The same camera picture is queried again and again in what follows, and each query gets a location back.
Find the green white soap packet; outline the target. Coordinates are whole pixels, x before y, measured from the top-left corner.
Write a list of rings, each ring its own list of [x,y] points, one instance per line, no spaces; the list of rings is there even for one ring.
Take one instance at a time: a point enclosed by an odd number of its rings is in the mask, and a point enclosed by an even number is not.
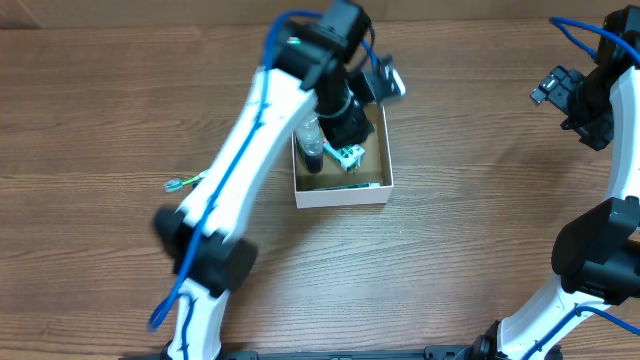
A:
[[[346,146],[340,149],[333,148],[329,142],[323,144],[324,151],[337,163],[345,172],[360,167],[366,150],[359,144]]]

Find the clear pump bottle dark liquid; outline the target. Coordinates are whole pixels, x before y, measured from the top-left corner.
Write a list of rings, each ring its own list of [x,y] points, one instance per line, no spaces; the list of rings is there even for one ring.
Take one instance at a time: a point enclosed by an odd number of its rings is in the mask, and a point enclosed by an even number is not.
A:
[[[317,118],[311,118],[295,131],[298,156],[309,173],[319,173],[323,168],[323,134]]]

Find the green white toothbrush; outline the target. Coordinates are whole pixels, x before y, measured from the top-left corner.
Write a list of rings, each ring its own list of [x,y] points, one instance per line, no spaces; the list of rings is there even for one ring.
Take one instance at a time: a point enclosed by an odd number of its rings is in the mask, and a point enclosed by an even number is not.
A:
[[[207,175],[208,175],[208,170],[204,170],[189,179],[181,179],[181,178],[170,179],[164,183],[163,187],[166,192],[177,192],[188,186],[195,188],[200,181],[202,181],[204,178],[207,177]]]

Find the red teal toothpaste tube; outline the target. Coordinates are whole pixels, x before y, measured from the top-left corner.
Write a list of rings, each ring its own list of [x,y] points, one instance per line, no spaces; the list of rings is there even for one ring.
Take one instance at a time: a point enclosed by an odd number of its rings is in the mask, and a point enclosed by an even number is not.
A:
[[[360,183],[360,184],[317,188],[311,191],[338,191],[338,190],[367,189],[367,188],[379,188],[379,187],[381,187],[381,184],[378,182],[368,182],[368,183]]]

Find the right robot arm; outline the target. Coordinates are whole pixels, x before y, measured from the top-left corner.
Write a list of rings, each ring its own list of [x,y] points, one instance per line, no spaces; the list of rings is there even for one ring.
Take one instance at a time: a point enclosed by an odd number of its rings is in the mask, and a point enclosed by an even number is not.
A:
[[[630,238],[639,229],[639,9],[614,11],[600,27],[549,21],[563,34],[575,27],[600,37],[596,49],[571,40],[594,60],[591,73],[556,66],[531,98],[561,110],[562,129],[575,131],[591,149],[614,147],[607,192],[561,229],[545,284],[513,315],[494,322],[462,359],[559,359],[560,340],[592,315],[639,332],[608,312],[639,295],[639,245]]]

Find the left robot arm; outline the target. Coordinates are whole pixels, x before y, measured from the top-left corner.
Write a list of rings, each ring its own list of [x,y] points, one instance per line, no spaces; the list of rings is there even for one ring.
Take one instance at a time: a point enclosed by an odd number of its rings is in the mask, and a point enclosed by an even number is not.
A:
[[[164,359],[215,359],[227,302],[248,277],[257,247],[243,235],[258,192],[294,131],[317,119],[334,148],[373,130],[349,87],[346,66],[371,27],[364,9],[335,1],[326,13],[290,10],[267,33],[243,110],[206,176],[153,225],[174,260],[176,282],[149,319],[157,329],[178,310]]]

